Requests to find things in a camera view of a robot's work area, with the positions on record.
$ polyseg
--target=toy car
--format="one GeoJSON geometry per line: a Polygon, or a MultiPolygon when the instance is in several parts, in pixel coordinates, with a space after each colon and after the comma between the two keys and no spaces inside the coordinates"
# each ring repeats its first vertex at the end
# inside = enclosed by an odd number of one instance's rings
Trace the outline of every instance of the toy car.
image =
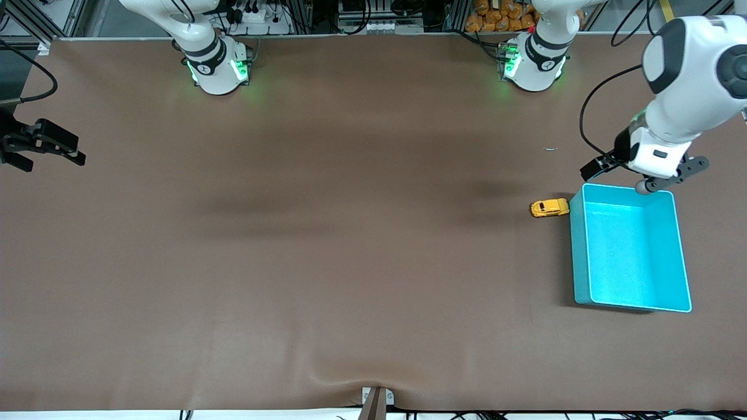
{"type": "Polygon", "coordinates": [[[563,216],[571,212],[565,198],[535,201],[529,206],[529,210],[534,217],[563,216]]]}

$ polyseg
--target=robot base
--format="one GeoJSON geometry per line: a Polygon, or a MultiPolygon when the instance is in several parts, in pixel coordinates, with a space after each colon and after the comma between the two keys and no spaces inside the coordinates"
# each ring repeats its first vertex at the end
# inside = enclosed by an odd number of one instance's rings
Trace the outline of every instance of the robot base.
{"type": "Polygon", "coordinates": [[[252,72],[253,50],[247,51],[247,46],[233,40],[231,37],[220,37],[226,43],[226,58],[218,64],[211,75],[203,75],[192,71],[192,79],[196,86],[200,86],[211,95],[225,95],[236,87],[249,84],[252,72]]]}
{"type": "Polygon", "coordinates": [[[560,70],[565,63],[565,58],[563,58],[563,60],[556,66],[556,70],[551,70],[549,72],[540,71],[537,68],[537,65],[534,64],[527,55],[526,45],[529,36],[530,34],[528,32],[523,32],[516,38],[506,42],[509,44],[516,44],[517,53],[520,56],[519,60],[513,64],[512,71],[507,70],[506,65],[508,65],[508,63],[502,63],[501,70],[504,79],[512,81],[521,89],[529,90],[530,92],[539,92],[540,90],[545,90],[550,87],[555,79],[560,77],[560,70]]]}

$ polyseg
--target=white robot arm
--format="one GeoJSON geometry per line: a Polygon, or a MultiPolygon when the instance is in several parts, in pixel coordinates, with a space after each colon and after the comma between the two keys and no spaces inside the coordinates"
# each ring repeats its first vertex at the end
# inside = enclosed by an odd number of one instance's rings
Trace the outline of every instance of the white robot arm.
{"type": "Polygon", "coordinates": [[[542,18],[532,34],[524,32],[508,43],[516,44],[514,59],[503,65],[503,77],[521,89],[545,90],[560,76],[565,52],[580,28],[576,10],[603,0],[533,0],[542,18]]]}
{"type": "Polygon", "coordinates": [[[705,169],[706,158],[686,155],[690,144],[747,106],[747,20],[673,19],[649,41],[642,68],[656,98],[617,136],[611,152],[581,169],[584,180],[623,163],[644,175],[636,189],[647,194],[705,169]]]}
{"type": "Polygon", "coordinates": [[[127,9],[168,32],[187,56],[192,79],[207,93],[223,95],[249,80],[247,47],[218,36],[204,12],[219,0],[120,0],[127,9]]]}

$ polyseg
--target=teal container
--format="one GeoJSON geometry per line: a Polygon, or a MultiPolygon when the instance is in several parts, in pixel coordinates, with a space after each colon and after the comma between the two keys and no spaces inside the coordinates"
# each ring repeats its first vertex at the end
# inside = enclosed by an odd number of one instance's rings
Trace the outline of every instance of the teal container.
{"type": "Polygon", "coordinates": [[[570,207],[576,302],[692,310],[672,193],[584,184],[570,207]]]}

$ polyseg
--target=brown table surface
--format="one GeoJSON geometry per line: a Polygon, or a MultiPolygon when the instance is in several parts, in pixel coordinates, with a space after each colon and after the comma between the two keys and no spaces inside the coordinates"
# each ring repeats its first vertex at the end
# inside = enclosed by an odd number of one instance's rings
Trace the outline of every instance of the brown table surface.
{"type": "MultiPolygon", "coordinates": [[[[526,93],[459,37],[265,40],[221,97],[165,41],[53,43],[60,89],[16,117],[88,161],[0,167],[2,409],[341,406],[371,384],[420,410],[747,409],[744,122],[672,188],[689,314],[577,305],[568,217],[527,210],[581,186],[580,105],[645,41],[578,37],[526,93]]],[[[590,138],[651,98],[614,81],[590,138]]]]}

